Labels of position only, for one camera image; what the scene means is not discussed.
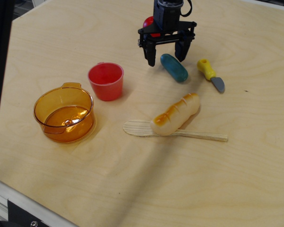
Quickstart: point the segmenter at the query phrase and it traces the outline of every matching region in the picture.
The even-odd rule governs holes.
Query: toy bread
[[[171,105],[164,113],[151,121],[151,129],[162,136],[174,133],[191,115],[197,113],[200,98],[196,93],[187,94],[177,103]]]

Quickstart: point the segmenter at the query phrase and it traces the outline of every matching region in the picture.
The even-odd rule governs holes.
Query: wooden table
[[[177,83],[150,67],[137,45],[152,0],[49,0],[13,22],[0,109],[0,180],[80,227],[284,226],[284,10],[241,0],[195,0],[195,40]],[[185,1],[183,12],[188,11]],[[197,70],[207,58],[226,90]],[[121,98],[97,99],[87,80],[98,62],[124,69]],[[88,138],[43,135],[35,101],[78,82],[95,101]],[[200,96],[182,129],[227,134],[227,142],[133,137],[187,93]]]

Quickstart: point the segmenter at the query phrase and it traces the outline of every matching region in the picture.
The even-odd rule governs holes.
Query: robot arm
[[[145,59],[150,66],[155,65],[156,45],[175,43],[175,56],[179,61],[186,58],[190,43],[195,38],[195,22],[179,21],[180,16],[187,17],[191,9],[182,15],[183,0],[154,0],[153,23],[138,30],[138,45],[143,48]]]

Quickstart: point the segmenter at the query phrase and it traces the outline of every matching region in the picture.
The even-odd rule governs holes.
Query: yellow knife handle
[[[201,59],[197,63],[198,70],[200,70],[207,80],[216,77],[216,72],[212,69],[207,59]]]

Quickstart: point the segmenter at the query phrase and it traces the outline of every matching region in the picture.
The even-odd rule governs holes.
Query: toy knife
[[[200,70],[207,80],[210,80],[216,89],[223,93],[225,90],[225,85],[220,77],[216,77],[216,72],[212,69],[210,62],[207,59],[201,59],[197,63],[198,70]]]

